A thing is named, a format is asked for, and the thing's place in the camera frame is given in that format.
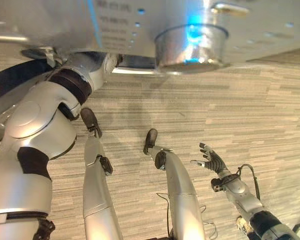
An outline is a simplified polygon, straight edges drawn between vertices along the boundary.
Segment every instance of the black joint cover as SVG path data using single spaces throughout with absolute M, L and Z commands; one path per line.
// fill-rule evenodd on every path
M 47 219 L 38 219 L 39 228 L 32 240 L 50 240 L 50 234 L 56 229 L 54 223 Z
M 50 82 L 59 84 L 71 92 L 82 105 L 92 92 L 91 86 L 82 77 L 70 69 L 61 69 L 51 76 Z
M 160 169 L 163 165 L 166 164 L 166 153 L 164 151 L 160 151 L 156 154 L 154 165 L 156 169 Z
M 253 230 L 262 238 L 263 234 L 270 228 L 281 224 L 281 222 L 269 211 L 260 211 L 250 219 Z
M 37 174 L 51 180 L 47 164 L 49 158 L 43 152 L 30 146 L 19 148 L 17 158 L 24 174 Z
M 101 166 L 105 172 L 106 175 L 111 175 L 114 171 L 109 159 L 105 156 L 101 156 L 100 157 L 100 163 L 101 163 Z

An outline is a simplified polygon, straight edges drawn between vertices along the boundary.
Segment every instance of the blue light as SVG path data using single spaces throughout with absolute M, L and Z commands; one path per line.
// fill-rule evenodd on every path
M 146 13 L 146 10 L 144 10 L 143 8 L 138 9 L 138 14 L 143 15 L 145 13 Z
M 199 62 L 199 58 L 190 58 L 183 61 L 185 64 L 197 64 Z

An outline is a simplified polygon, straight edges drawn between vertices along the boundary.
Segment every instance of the black cable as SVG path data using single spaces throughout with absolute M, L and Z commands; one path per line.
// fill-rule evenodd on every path
M 238 171 L 236 172 L 236 174 L 240 177 L 241 176 L 241 171 L 244 167 L 250 168 L 250 170 L 252 172 L 254 187 L 255 187 L 255 195 L 256 195 L 256 198 L 260 200 L 259 184 L 258 184 L 258 181 L 257 181 L 257 177 L 255 175 L 254 168 L 250 164 L 245 163 L 241 167 L 238 167 Z
M 209 236 L 209 239 L 210 240 L 215 240 L 217 237 L 218 237 L 218 230 L 217 230 L 217 226 L 216 224 L 212 221 L 212 222 L 209 222 L 209 221 L 202 221 L 204 224 L 203 226 L 206 226 L 206 225 L 213 225 L 214 227 L 214 232 Z
M 166 228 L 167 228 L 167 231 L 168 231 L 168 237 L 170 235 L 170 230 L 169 230 L 169 201 L 167 198 L 163 197 L 163 196 L 160 196 L 160 194 L 163 194 L 163 195 L 168 195 L 167 193 L 162 193 L 162 192 L 157 192 L 155 193 L 157 194 L 160 198 L 166 200 L 166 203 L 167 203 L 167 208 L 166 208 Z
M 200 209 L 204 208 L 203 210 L 201 210 L 201 213 L 203 213 L 206 209 L 207 209 L 207 206 L 206 205 L 202 205 L 199 207 Z M 215 240 L 217 237 L 218 237 L 218 230 L 217 230 L 217 225 L 213 222 L 213 221 L 202 221 L 203 223 L 203 226 L 206 226 L 206 225 L 213 225 L 214 227 L 214 232 L 209 236 L 209 239 L 210 240 Z

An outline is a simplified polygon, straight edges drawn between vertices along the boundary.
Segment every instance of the silver metal panel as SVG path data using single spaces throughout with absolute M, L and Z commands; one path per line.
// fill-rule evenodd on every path
M 98 137 L 90 136 L 84 146 L 83 218 L 88 240 L 122 240 L 118 219 L 98 156 L 105 156 Z
M 211 8 L 216 3 L 235 7 Z M 234 14 L 238 7 L 247 13 Z M 300 0 L 2 0 L 0 36 L 62 54 L 89 50 L 155 57 L 155 38 L 176 26 L 201 23 L 203 9 L 214 10 L 217 25 L 229 33 L 225 63 L 300 48 Z
M 31 240 L 38 231 L 36 218 L 23 219 L 0 224 L 0 240 Z
M 49 81 L 39 83 L 16 107 L 6 125 L 7 133 L 14 138 L 37 133 L 51 121 L 61 102 L 71 111 L 80 106 L 76 97 L 63 86 Z
M 178 240 L 204 240 L 205 230 L 197 193 L 189 174 L 177 155 L 173 152 L 165 153 L 173 236 Z

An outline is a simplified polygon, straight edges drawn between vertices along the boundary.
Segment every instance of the black band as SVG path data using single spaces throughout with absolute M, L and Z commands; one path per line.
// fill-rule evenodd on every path
M 270 228 L 281 224 L 281 222 L 269 211 L 257 212 L 250 219 L 253 230 L 262 238 L 263 234 Z
M 14 211 L 7 212 L 6 219 L 46 219 L 47 216 L 48 214 L 40 211 Z
M 91 86 L 82 77 L 70 69 L 63 68 L 52 75 L 50 82 L 59 84 L 71 92 L 82 105 L 92 93 Z

